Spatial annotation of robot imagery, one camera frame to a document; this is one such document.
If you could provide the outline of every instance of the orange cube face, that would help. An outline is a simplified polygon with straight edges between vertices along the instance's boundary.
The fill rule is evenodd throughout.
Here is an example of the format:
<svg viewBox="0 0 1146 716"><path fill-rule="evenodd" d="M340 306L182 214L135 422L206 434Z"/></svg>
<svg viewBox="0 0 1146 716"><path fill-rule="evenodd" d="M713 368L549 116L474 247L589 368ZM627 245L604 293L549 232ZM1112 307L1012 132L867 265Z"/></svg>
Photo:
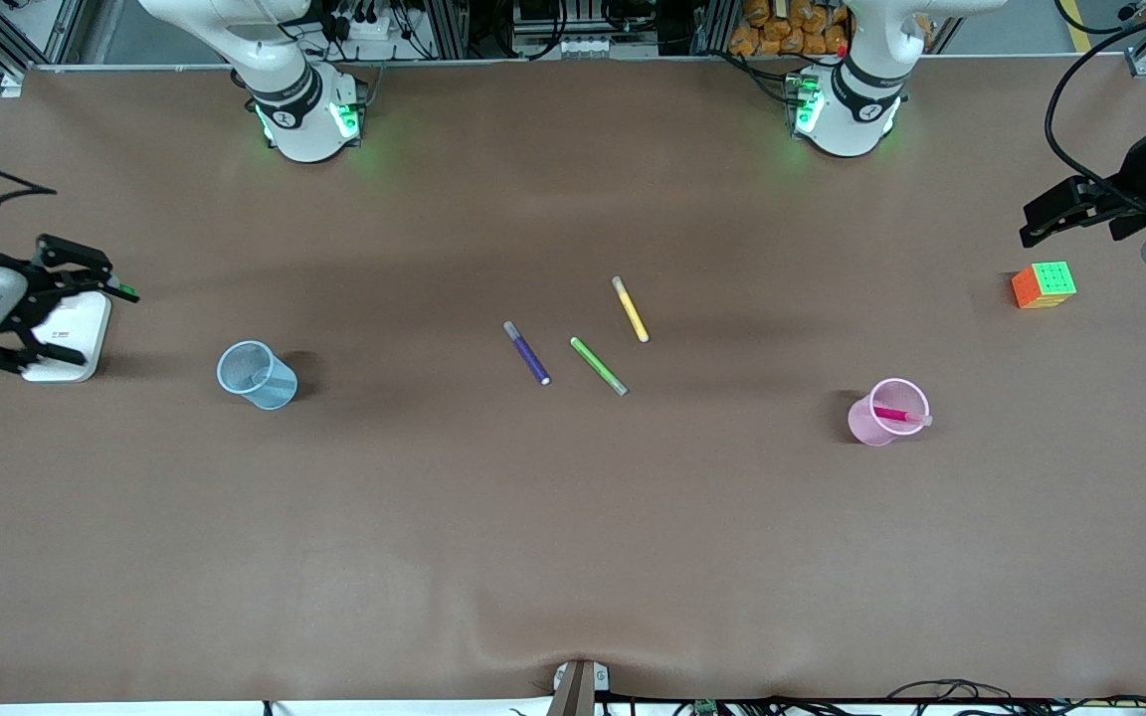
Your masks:
<svg viewBox="0 0 1146 716"><path fill-rule="evenodd" d="M1037 284L1037 274L1033 273L1033 267L1014 274L1011 277L1011 289L1014 289L1014 304L1020 308L1028 308L1042 298L1042 286Z"/></svg>

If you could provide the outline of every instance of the marker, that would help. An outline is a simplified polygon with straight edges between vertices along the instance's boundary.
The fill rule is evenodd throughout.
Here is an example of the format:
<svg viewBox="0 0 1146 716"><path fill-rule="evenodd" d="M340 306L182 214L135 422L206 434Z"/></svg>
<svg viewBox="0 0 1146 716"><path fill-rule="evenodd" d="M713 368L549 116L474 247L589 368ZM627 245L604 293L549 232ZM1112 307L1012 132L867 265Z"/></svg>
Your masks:
<svg viewBox="0 0 1146 716"><path fill-rule="evenodd" d="M645 323L639 320L636 302L627 293L627 284L622 283L621 276L613 276L613 289L618 290L618 300L622 301L622 308L627 312L627 317L630 318L630 325L636 330L639 343L649 343L649 330L645 329Z"/></svg>
<svg viewBox="0 0 1146 716"><path fill-rule="evenodd" d="M604 361L599 361L599 357L597 357L595 353L591 353L591 349L587 348L586 344L582 343L581 339L573 336L573 338L570 338L570 345L573 346L573 351L578 352L578 355L581 355L587 365L590 365L596 373L599 373L601 379L604 379L604 381L609 384L609 387L617 391L618 395L629 393L627 386L625 386L621 380L618 380L618 376L613 376L613 371L610 371L609 367L604 364Z"/></svg>
<svg viewBox="0 0 1146 716"><path fill-rule="evenodd" d="M915 416L913 412L893 411L890 408L879 408L877 404L873 407L873 414L879 418L887 418L887 420L896 420L901 423L913 423L916 426L928 426L932 424L932 416Z"/></svg>
<svg viewBox="0 0 1146 716"><path fill-rule="evenodd" d="M542 367L542 362L537 360L537 355L533 354L533 348L529 348L528 341L524 339L524 336L519 335L519 330L516 329L516 323L507 321L501 325L501 330L507 331L507 336L510 336L510 343L516 346L516 352L519 353L519 357L524 359L524 362L528 365L528 372L533 373L533 377L540 381L542 385L551 385L551 376L547 372L547 369Z"/></svg>

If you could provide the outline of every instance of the rubik's cube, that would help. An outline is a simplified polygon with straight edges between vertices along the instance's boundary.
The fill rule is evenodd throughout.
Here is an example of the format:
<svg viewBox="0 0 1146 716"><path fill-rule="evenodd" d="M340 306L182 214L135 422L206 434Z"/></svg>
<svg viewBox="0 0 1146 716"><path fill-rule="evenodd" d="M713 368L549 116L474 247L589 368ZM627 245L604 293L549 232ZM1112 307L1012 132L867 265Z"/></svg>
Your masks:
<svg viewBox="0 0 1146 716"><path fill-rule="evenodd" d="M1014 289L1014 304L1020 308L1050 308L1077 293L1073 273L1065 261L1033 263L1014 274L1011 289Z"/></svg>

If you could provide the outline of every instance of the purple marker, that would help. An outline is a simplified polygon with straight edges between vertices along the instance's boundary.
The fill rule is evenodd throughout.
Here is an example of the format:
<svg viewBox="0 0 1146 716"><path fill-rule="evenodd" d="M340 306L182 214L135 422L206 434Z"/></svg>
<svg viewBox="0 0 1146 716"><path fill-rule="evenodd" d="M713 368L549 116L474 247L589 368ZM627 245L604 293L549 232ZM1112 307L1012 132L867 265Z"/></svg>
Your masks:
<svg viewBox="0 0 1146 716"><path fill-rule="evenodd" d="M537 355L533 354L533 348L529 348L528 343L524 340L524 336L519 335L516 323L507 321L501 325L501 329L507 331L507 336L510 336L510 341L516 345L519 357L524 359L524 362L528 364L528 371L533 373L533 377L542 385L550 385L551 376L547 375L547 369L542 367L542 362L537 360Z"/></svg>

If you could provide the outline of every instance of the yellow marker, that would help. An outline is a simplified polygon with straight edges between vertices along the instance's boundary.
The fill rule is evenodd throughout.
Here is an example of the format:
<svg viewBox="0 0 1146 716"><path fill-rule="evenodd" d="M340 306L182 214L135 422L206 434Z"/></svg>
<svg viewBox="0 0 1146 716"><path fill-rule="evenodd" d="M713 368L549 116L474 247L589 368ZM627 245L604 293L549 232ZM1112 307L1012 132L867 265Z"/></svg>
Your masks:
<svg viewBox="0 0 1146 716"><path fill-rule="evenodd" d="M627 317L630 318L630 325L636 330L636 336L639 336L639 343L649 343L649 330L645 329L645 323L639 320L636 304L630 300L627 284L622 283L621 276L613 276L613 289L618 290L618 299L622 301L622 308L627 309Z"/></svg>

